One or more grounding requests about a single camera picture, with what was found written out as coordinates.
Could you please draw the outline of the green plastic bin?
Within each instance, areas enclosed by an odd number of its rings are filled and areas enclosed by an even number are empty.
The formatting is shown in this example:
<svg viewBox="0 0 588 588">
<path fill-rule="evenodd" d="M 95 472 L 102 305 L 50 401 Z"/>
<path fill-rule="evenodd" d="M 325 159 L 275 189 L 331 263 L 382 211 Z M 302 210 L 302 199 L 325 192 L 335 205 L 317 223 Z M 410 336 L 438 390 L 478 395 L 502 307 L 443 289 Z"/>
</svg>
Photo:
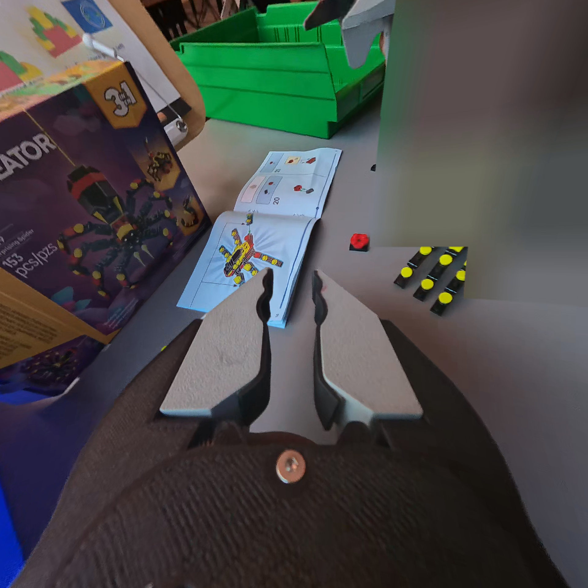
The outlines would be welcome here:
<svg viewBox="0 0 588 588">
<path fill-rule="evenodd" d="M 330 139 L 378 94 L 378 41 L 364 65 L 351 68 L 338 21 L 304 29 L 316 5 L 251 7 L 171 41 L 207 117 Z"/>
</svg>

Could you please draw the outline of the blue plastic bin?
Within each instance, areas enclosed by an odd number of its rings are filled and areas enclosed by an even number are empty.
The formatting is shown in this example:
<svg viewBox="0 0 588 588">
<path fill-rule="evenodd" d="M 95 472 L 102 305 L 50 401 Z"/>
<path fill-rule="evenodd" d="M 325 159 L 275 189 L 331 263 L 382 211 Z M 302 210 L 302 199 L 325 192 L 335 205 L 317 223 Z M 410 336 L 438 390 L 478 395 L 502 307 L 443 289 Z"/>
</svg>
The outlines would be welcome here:
<svg viewBox="0 0 588 588">
<path fill-rule="evenodd" d="M 9 587 L 23 565 L 24 555 L 1 486 L 1 587 Z"/>
</svg>

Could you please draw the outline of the printed paper sheet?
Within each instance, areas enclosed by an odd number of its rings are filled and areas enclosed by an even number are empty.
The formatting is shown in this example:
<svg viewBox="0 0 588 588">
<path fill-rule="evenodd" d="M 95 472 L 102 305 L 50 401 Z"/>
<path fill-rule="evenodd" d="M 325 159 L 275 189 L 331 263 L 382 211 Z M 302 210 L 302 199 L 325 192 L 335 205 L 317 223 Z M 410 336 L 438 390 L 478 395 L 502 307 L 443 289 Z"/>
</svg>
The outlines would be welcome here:
<svg viewBox="0 0 588 588">
<path fill-rule="evenodd" d="M 107 59 L 85 44 L 86 35 L 133 66 L 154 110 L 180 99 L 110 1 L 1 1 L 1 93 L 78 63 Z"/>
</svg>

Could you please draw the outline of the black and yellow lego spider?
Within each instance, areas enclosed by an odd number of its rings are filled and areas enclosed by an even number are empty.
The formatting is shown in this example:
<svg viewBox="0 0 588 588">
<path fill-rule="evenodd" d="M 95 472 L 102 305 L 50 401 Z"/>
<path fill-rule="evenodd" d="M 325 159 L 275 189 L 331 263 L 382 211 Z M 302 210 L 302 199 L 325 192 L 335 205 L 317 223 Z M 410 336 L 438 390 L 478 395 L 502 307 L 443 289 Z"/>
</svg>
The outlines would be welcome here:
<svg viewBox="0 0 588 588">
<path fill-rule="evenodd" d="M 446 272 L 452 268 L 454 262 L 460 257 L 463 257 L 463 262 L 459 269 L 455 271 L 451 280 L 445 285 L 443 290 L 439 292 L 437 298 L 430 307 L 430 312 L 441 317 L 446 311 L 454 305 L 458 294 L 463 290 L 466 281 L 467 258 L 466 254 L 468 247 L 465 246 L 449 246 L 444 248 L 441 253 L 437 254 L 438 247 L 421 246 L 415 254 L 405 263 L 394 280 L 394 284 L 406 289 L 415 277 L 417 271 L 421 266 L 429 261 L 430 258 L 436 257 L 436 262 L 429 272 L 420 280 L 418 286 L 413 292 L 413 297 L 425 302 L 430 296 L 431 292 L 436 288 L 437 283 L 443 278 Z"/>
</svg>

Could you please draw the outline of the purple lego set box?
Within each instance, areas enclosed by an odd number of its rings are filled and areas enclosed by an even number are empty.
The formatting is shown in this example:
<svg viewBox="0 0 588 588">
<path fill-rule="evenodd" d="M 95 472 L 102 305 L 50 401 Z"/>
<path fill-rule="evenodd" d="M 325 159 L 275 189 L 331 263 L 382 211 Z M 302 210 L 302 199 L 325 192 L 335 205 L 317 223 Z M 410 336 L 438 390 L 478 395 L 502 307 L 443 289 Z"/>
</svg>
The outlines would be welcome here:
<svg viewBox="0 0 588 588">
<path fill-rule="evenodd" d="M 210 226 L 129 63 L 1 97 L 1 407 L 62 394 Z"/>
</svg>

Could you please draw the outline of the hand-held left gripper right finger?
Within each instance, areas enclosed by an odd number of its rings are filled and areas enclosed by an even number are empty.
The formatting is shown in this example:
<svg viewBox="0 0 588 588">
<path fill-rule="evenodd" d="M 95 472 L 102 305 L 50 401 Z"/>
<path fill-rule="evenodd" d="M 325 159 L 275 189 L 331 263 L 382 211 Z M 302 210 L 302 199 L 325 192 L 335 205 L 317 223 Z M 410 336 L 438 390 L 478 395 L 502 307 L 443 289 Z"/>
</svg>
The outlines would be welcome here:
<svg viewBox="0 0 588 588">
<path fill-rule="evenodd" d="M 321 270 L 315 305 L 314 403 L 324 430 L 418 420 L 423 408 L 378 315 Z"/>
</svg>

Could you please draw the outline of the brown clipboard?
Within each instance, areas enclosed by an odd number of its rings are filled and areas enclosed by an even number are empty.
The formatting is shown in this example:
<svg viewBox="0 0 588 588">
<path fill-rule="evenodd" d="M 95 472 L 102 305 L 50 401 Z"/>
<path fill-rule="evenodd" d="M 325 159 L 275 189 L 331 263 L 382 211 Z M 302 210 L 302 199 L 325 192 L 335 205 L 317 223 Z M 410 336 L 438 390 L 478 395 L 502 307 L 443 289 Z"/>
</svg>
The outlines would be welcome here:
<svg viewBox="0 0 588 588">
<path fill-rule="evenodd" d="M 206 121 L 205 106 L 197 84 L 180 62 L 142 1 L 110 1 L 110 3 L 142 41 L 180 93 L 180 99 L 158 112 L 162 113 L 160 119 L 163 120 L 162 124 L 173 145 L 183 146 L 200 134 Z M 84 42 L 94 50 L 107 55 L 107 59 L 99 60 L 127 62 L 122 60 L 115 51 L 99 46 L 90 36 L 86 35 Z"/>
</svg>

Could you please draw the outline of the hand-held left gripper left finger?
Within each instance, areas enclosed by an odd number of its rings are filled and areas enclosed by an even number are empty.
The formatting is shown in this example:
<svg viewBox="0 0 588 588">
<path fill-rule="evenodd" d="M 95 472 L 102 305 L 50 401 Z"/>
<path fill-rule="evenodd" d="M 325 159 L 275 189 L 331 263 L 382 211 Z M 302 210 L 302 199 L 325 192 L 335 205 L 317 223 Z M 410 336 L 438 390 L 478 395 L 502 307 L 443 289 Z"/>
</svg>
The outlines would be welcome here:
<svg viewBox="0 0 588 588">
<path fill-rule="evenodd" d="M 272 293 L 273 270 L 266 268 L 206 314 L 160 406 L 163 415 L 249 427 L 265 411 Z"/>
</svg>

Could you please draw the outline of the lego instruction booklet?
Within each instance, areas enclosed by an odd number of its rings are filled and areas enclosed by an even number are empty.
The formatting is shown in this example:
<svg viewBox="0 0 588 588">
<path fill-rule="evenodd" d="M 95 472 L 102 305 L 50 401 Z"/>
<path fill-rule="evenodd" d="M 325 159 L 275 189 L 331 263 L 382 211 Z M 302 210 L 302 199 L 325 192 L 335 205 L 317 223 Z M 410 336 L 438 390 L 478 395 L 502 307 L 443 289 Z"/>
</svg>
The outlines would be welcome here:
<svg viewBox="0 0 588 588">
<path fill-rule="evenodd" d="M 266 268 L 273 271 L 268 325 L 287 324 L 290 302 L 342 150 L 269 152 L 220 214 L 177 306 L 208 313 Z"/>
</svg>

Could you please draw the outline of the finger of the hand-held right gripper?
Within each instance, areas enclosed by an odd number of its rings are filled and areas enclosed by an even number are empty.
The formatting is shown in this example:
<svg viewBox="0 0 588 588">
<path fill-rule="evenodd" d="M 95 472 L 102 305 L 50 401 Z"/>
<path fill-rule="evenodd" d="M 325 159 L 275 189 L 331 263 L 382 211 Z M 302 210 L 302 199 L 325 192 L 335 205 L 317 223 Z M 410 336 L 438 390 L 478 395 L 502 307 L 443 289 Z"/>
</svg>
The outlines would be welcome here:
<svg viewBox="0 0 588 588">
<path fill-rule="evenodd" d="M 375 40 L 387 62 L 395 1 L 355 1 L 342 18 L 342 40 L 351 68 L 364 65 Z"/>
<path fill-rule="evenodd" d="M 343 19 L 353 4 L 354 1 L 318 1 L 314 10 L 305 19 L 305 30 L 317 28 L 333 20 Z"/>
</svg>

